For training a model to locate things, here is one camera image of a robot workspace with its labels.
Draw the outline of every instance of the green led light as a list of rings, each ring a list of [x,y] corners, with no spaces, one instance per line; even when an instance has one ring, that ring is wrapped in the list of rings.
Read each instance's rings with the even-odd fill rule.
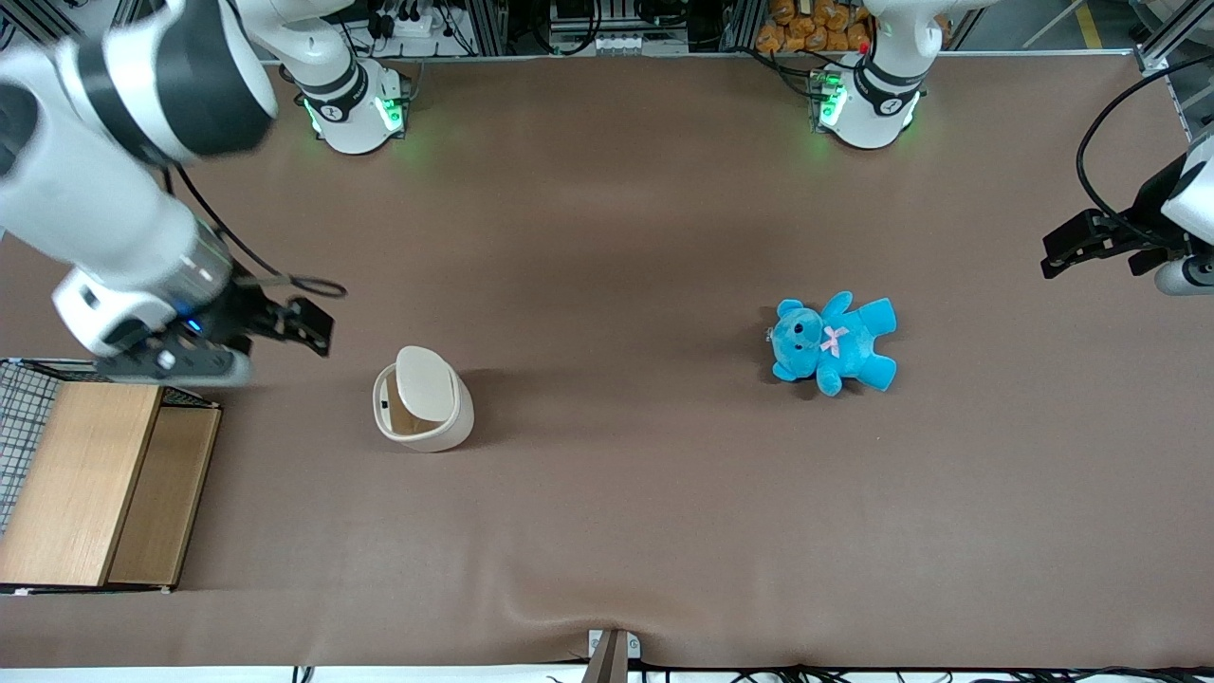
[[[384,119],[384,125],[386,125],[388,130],[401,127],[401,106],[397,104],[395,99],[376,97],[375,108],[379,109],[380,116]]]
[[[843,106],[846,103],[847,89],[840,85],[834,93],[822,103],[822,116],[819,123],[827,126],[833,126],[839,123],[839,113],[843,112]]]

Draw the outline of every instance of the pink bow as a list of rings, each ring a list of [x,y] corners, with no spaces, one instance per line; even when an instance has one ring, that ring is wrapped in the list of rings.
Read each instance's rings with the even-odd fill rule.
[[[826,341],[823,341],[823,343],[822,343],[822,351],[823,352],[829,351],[830,355],[838,359],[839,358],[839,337],[843,336],[844,334],[847,334],[847,328],[846,326],[840,326],[839,329],[835,329],[833,326],[827,325],[822,331],[824,331],[827,334],[827,336],[830,337],[830,338],[827,338]]]

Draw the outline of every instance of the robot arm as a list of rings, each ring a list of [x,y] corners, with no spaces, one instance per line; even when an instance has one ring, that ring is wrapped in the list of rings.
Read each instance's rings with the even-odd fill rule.
[[[277,113],[225,0],[169,0],[103,40],[0,59],[0,227],[75,266],[55,304],[117,380],[240,385],[249,335],[328,354],[333,320],[279,304],[140,161],[249,149]]]
[[[278,57],[304,91],[317,135],[344,154],[374,150],[404,132],[401,74],[358,59],[319,17],[353,0],[237,0],[249,38]]]
[[[1214,294],[1214,136],[1147,180],[1134,204],[1114,215],[1087,209],[1044,239],[1042,273],[1053,279],[1091,258],[1131,252],[1133,274],[1155,269],[1164,294]]]
[[[846,57],[844,67],[827,67],[830,78],[817,104],[818,124],[862,149],[894,142],[910,125],[919,86],[943,44],[936,16],[995,1],[866,0],[877,19],[873,42],[867,53]]]

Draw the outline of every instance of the power strip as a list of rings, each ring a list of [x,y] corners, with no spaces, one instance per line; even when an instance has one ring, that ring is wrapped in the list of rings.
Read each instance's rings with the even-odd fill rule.
[[[601,33],[595,38],[595,56],[635,57],[641,55],[645,38],[639,33]]]
[[[393,38],[430,38],[430,29],[435,25],[435,17],[430,12],[424,12],[418,21],[396,19]]]

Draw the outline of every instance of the teddy bear leg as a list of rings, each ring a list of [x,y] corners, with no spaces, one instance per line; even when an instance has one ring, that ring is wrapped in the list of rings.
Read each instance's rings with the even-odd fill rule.
[[[874,354],[864,362],[856,380],[878,392],[885,392],[890,388],[890,383],[894,382],[894,375],[897,372],[898,364],[894,359]]]
[[[856,312],[860,313],[860,319],[864,320],[864,325],[868,326],[873,336],[889,334],[898,328],[898,318],[894,314],[894,303],[889,298],[869,301]]]
[[[817,375],[818,391],[827,397],[834,397],[843,391],[843,379],[839,377],[839,371],[832,368],[819,368]]]

